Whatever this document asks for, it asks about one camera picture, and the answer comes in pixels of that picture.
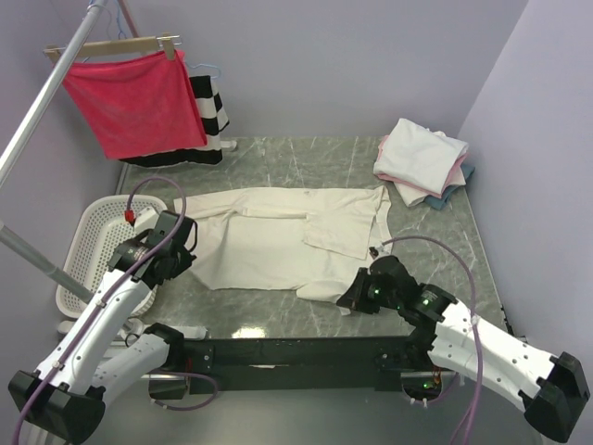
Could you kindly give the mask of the cream white t shirt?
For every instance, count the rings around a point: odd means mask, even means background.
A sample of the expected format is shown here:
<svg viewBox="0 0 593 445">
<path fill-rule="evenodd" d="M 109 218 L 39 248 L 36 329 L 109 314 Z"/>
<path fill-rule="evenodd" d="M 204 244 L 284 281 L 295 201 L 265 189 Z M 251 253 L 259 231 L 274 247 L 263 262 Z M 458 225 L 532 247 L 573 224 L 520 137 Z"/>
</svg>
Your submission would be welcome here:
<svg viewBox="0 0 593 445">
<path fill-rule="evenodd" d="M 293 290 L 335 304 L 390 236 L 388 190 L 254 187 L 176 199 L 197 223 L 190 268 L 210 290 Z"/>
</svg>

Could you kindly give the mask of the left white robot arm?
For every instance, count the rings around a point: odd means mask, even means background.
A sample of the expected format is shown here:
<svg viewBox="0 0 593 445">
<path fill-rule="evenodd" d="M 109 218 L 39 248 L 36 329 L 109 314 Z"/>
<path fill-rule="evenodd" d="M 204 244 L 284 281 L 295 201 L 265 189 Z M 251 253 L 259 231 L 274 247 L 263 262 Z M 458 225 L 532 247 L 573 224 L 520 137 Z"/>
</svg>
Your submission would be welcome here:
<svg viewBox="0 0 593 445">
<path fill-rule="evenodd" d="M 74 326 L 34 372 L 18 371 L 10 380 L 20 424 L 29 422 L 70 444 L 82 444 L 107 406 L 142 375 L 185 367 L 183 333 L 164 324 L 142 329 L 116 357 L 103 357 L 144 297 L 192 265 L 195 255 L 185 244 L 195 233 L 193 220 L 165 210 L 154 228 L 116 247 Z"/>
</svg>

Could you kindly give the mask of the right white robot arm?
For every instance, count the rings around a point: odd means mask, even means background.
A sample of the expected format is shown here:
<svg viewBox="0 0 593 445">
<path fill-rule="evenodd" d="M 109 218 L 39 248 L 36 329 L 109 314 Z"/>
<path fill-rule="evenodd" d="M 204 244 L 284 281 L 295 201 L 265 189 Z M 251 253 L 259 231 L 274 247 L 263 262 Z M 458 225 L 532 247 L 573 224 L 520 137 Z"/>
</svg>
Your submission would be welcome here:
<svg viewBox="0 0 593 445">
<path fill-rule="evenodd" d="M 417 282 L 397 257 L 358 270 L 336 302 L 351 311 L 395 310 L 413 326 L 407 359 L 426 370 L 446 368 L 496 392 L 537 432 L 558 443 L 571 437 L 589 398 L 581 362 L 554 355 L 501 330 L 444 289 Z"/>
</svg>

